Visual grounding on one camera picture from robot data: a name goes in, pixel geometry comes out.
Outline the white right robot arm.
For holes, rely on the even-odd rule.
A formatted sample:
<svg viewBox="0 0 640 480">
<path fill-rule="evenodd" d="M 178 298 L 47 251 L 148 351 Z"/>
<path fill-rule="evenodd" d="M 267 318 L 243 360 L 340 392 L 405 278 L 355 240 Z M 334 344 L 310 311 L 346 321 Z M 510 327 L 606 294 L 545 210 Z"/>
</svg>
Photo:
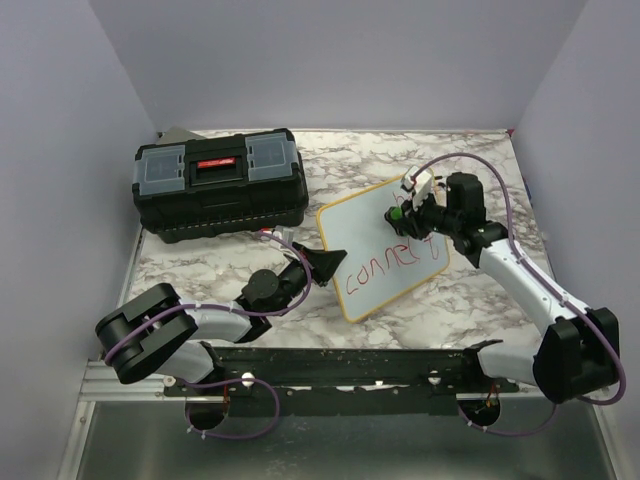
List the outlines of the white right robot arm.
<svg viewBox="0 0 640 480">
<path fill-rule="evenodd" d="M 433 191 L 430 171 L 413 167 L 402 177 L 408 197 L 391 207 L 385 221 L 399 236 L 450 238 L 455 250 L 495 280 L 538 329 L 531 348 L 488 340 L 470 347 L 460 379 L 480 392 L 504 378 L 537 387 L 555 404 L 621 383 L 619 325 L 607 308 L 593 309 L 561 288 L 487 217 L 483 185 L 474 174 L 454 173 L 444 183 L 445 204 Z"/>
</svg>

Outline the yellow framed whiteboard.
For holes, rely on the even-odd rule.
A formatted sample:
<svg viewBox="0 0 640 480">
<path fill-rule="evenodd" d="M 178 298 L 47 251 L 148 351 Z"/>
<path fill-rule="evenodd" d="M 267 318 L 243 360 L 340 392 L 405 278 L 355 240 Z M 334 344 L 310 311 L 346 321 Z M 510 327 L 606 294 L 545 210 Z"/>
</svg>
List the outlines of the yellow framed whiteboard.
<svg viewBox="0 0 640 480">
<path fill-rule="evenodd" d="M 360 322 L 410 293 L 449 266 L 446 239 L 401 237 L 384 213 L 401 205 L 407 194 L 396 176 L 319 209 L 316 223 L 324 248 L 347 256 L 333 276 L 343 316 Z"/>
</svg>

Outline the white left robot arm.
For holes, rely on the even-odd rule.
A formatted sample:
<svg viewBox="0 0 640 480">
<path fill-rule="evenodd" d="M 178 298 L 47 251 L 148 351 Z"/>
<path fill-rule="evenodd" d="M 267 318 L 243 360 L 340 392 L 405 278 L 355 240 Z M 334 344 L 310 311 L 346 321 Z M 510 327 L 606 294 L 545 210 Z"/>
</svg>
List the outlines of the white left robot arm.
<svg viewBox="0 0 640 480">
<path fill-rule="evenodd" d="M 201 395 L 214 393 L 222 372 L 206 341 L 244 344 L 256 340 L 271 328 L 272 317 L 301 305 L 314 284 L 326 286 L 347 257 L 344 250 L 276 242 L 291 252 L 289 264 L 280 273 L 254 272 L 229 303 L 186 301 L 171 284 L 159 283 L 103 317 L 95 333 L 105 364 L 124 385 L 162 373 L 186 380 Z"/>
</svg>

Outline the green whiteboard eraser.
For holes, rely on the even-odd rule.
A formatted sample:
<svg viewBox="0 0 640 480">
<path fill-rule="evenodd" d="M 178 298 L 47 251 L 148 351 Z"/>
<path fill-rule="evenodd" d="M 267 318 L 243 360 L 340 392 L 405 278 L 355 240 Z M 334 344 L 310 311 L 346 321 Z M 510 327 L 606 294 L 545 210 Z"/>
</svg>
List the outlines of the green whiteboard eraser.
<svg viewBox="0 0 640 480">
<path fill-rule="evenodd" d="M 390 207 L 384 214 L 385 220 L 392 224 L 398 222 L 404 218 L 404 213 L 401 207 Z"/>
</svg>

